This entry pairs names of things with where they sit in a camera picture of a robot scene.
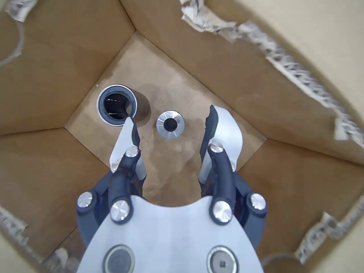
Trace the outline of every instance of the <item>metal bushing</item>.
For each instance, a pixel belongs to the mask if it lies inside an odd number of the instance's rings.
[[[163,112],[157,119],[157,131],[167,139],[180,137],[185,129],[183,117],[174,110]]]
[[[112,126],[123,126],[127,117],[134,122],[145,119],[150,111],[148,99],[131,88],[114,84],[104,88],[96,102],[101,119]]]

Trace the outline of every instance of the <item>circular mount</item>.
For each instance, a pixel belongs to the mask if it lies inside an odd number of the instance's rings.
[[[224,246],[216,246],[207,258],[208,273],[237,273],[238,261],[234,253]]]
[[[173,110],[163,112],[157,119],[157,131],[167,139],[180,137],[185,129],[183,117]]]
[[[131,273],[134,270],[133,251],[125,245],[112,247],[105,255],[102,264],[104,273]]]

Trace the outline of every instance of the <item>silver metal plate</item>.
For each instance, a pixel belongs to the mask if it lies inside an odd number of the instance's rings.
[[[134,214],[124,224],[106,216],[89,244],[78,273],[100,273],[108,251],[128,246],[135,256],[134,273],[202,273],[208,271],[208,255],[216,246],[234,253],[244,272],[264,273],[260,261],[238,220],[215,224],[208,213],[211,197],[177,208],[158,206],[131,196]]]

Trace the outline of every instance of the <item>cardboard wall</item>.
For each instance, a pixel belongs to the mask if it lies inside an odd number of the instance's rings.
[[[309,60],[325,85],[356,110],[356,122],[364,127],[364,0],[236,1],[252,9]],[[237,13],[219,0],[208,0],[208,4],[227,20],[240,22]]]
[[[268,205],[266,227],[257,249],[260,259],[294,252],[323,212],[342,219],[364,190],[363,166],[271,139],[239,174]],[[337,243],[325,243],[305,266],[278,260],[265,272],[311,272]]]
[[[234,0],[210,1],[213,11],[229,14],[223,19],[255,18]],[[356,143],[333,139],[334,112],[301,92],[253,44],[195,31],[181,20],[178,0],[121,2],[138,31],[267,138],[364,164]]]
[[[29,226],[27,245],[49,256],[76,228],[77,197],[108,167],[66,129],[0,136],[0,205]]]
[[[0,59],[18,41],[0,13]],[[22,54],[0,68],[0,134],[65,126],[135,29],[119,0],[39,0]]]

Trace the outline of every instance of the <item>metal ring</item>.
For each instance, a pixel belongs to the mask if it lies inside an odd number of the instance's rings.
[[[211,249],[211,251],[208,253],[208,257],[207,257],[208,273],[217,273],[216,269],[214,269],[212,267],[211,262],[213,260],[213,256],[218,252],[226,253],[231,258],[231,260],[233,262],[233,267],[231,268],[232,269],[231,273],[237,273],[238,272],[238,260],[236,259],[234,253],[229,248],[224,247],[224,246],[213,247]]]
[[[112,94],[122,94],[124,95],[129,103],[131,104],[132,110],[130,113],[130,117],[135,117],[135,114],[137,113],[137,109],[138,109],[138,101],[137,98],[135,97],[133,91],[121,84],[112,84],[108,87],[105,87],[101,93],[99,94],[99,96],[97,97],[97,101],[96,101],[96,107],[97,107],[97,111],[99,114],[99,117],[107,124],[112,125],[112,126],[123,126],[125,123],[125,119],[122,120],[117,120],[114,119],[113,117],[111,117],[110,115],[107,114],[107,112],[105,111],[105,107],[104,107],[104,99],[106,99],[107,96],[112,95]]]
[[[163,112],[157,119],[157,131],[167,139],[180,137],[185,129],[183,117],[174,110]]]

